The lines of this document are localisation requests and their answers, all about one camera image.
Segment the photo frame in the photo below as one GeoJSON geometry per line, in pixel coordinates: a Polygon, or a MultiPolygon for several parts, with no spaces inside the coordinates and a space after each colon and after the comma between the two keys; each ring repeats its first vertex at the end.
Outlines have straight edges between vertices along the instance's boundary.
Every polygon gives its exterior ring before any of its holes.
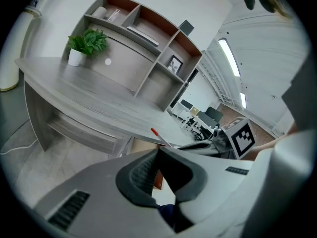
{"type": "Polygon", "coordinates": [[[173,55],[166,67],[174,74],[177,74],[182,65],[183,63],[181,62],[181,60],[173,55]]]}

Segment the red pen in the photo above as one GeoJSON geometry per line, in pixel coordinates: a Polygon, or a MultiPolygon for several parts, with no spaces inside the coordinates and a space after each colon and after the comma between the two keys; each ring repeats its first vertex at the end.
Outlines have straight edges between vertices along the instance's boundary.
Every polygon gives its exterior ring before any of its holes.
{"type": "Polygon", "coordinates": [[[151,131],[163,142],[164,145],[172,147],[166,140],[164,140],[154,128],[151,128],[151,131]]]}

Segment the potted plant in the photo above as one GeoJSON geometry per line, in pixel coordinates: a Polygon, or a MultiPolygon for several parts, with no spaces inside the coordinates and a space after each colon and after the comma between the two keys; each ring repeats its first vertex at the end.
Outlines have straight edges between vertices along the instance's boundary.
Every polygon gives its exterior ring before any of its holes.
{"type": "Polygon", "coordinates": [[[78,66],[86,56],[104,51],[107,47],[107,36],[100,30],[88,29],[81,36],[68,36],[68,46],[71,48],[68,63],[78,66]]]}

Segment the ceiling light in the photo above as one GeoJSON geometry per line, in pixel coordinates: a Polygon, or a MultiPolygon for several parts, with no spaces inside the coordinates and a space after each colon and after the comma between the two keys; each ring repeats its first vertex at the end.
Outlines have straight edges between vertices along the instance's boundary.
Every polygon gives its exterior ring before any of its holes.
{"type": "Polygon", "coordinates": [[[230,63],[230,66],[231,66],[231,69],[233,71],[233,74],[236,76],[236,77],[240,77],[240,72],[239,72],[239,69],[238,69],[238,66],[237,66],[237,62],[236,60],[234,59],[233,57],[233,54],[232,54],[232,51],[227,43],[227,40],[226,39],[220,39],[219,41],[219,44],[220,46],[222,47],[222,50],[224,51],[229,63],[230,63]]]}
{"type": "Polygon", "coordinates": [[[240,93],[240,96],[241,96],[242,106],[246,109],[247,108],[246,95],[244,93],[240,93]]]}

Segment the white cable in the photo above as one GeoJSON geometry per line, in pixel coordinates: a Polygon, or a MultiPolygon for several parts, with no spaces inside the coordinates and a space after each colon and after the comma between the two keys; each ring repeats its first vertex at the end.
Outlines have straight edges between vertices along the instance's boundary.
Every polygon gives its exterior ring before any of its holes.
{"type": "Polygon", "coordinates": [[[28,148],[30,148],[32,145],[34,145],[34,143],[35,143],[36,141],[38,141],[38,140],[36,139],[36,140],[35,140],[31,145],[29,145],[29,146],[21,146],[21,147],[13,148],[13,149],[11,149],[11,150],[6,151],[5,153],[0,153],[0,155],[6,155],[7,153],[9,153],[9,152],[11,152],[11,151],[13,151],[13,150],[28,149],[28,148]]]}

